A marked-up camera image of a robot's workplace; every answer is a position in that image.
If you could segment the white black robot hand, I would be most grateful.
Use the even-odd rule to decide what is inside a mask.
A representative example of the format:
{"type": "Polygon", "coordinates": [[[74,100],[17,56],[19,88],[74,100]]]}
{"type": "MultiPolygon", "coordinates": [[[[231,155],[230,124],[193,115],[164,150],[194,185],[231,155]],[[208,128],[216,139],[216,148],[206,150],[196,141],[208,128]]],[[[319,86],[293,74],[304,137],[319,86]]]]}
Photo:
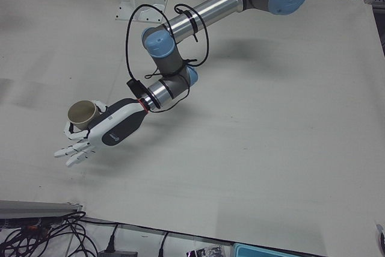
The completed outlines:
{"type": "Polygon", "coordinates": [[[89,159],[99,148],[118,145],[135,132],[148,110],[138,99],[125,98],[108,106],[101,101],[79,101],[70,107],[64,135],[74,143],[54,153],[68,157],[70,167],[89,159]]]}

